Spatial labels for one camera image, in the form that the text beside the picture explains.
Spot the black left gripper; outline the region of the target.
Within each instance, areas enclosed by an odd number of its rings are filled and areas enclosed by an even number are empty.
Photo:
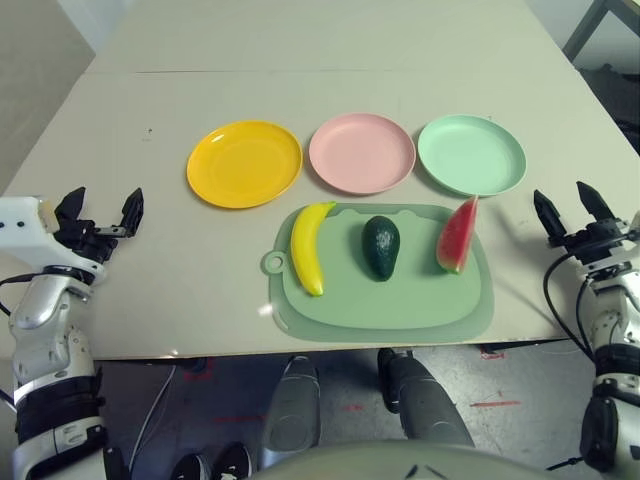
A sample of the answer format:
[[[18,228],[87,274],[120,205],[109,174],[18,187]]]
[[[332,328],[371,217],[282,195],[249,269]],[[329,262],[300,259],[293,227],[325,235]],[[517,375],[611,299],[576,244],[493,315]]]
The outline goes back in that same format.
[[[119,226],[97,227],[92,220],[77,220],[83,208],[86,188],[69,192],[55,208],[60,224],[54,234],[56,241],[76,255],[104,264],[118,246],[119,238],[136,235],[144,215],[144,196],[141,188],[134,190],[125,200]]]

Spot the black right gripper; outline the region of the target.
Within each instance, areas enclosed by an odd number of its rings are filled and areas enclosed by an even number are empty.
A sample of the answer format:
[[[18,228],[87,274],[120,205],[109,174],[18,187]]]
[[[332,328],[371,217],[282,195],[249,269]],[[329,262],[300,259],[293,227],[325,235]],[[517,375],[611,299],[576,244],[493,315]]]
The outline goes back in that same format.
[[[594,187],[582,181],[576,185],[594,222],[573,234],[567,233],[553,202],[538,189],[533,193],[534,208],[549,245],[563,248],[582,264],[585,273],[630,266],[639,257],[639,223],[618,220]]]

